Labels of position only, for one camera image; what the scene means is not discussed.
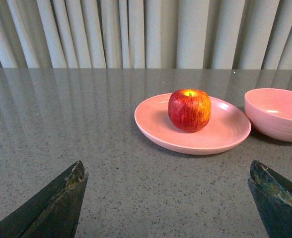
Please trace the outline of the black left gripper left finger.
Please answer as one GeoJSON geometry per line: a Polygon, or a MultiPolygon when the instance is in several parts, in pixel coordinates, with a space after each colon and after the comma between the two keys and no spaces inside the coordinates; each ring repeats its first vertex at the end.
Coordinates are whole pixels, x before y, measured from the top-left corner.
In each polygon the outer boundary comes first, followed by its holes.
{"type": "Polygon", "coordinates": [[[73,238],[88,175],[75,162],[0,221],[0,238],[73,238]]]}

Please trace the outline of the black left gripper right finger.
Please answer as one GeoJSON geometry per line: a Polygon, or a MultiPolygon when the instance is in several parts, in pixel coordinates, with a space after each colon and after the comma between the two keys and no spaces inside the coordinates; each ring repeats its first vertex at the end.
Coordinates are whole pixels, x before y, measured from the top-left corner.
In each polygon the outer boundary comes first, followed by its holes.
{"type": "Polygon", "coordinates": [[[248,186],[270,238],[292,238],[292,182],[254,160],[248,186]]]}

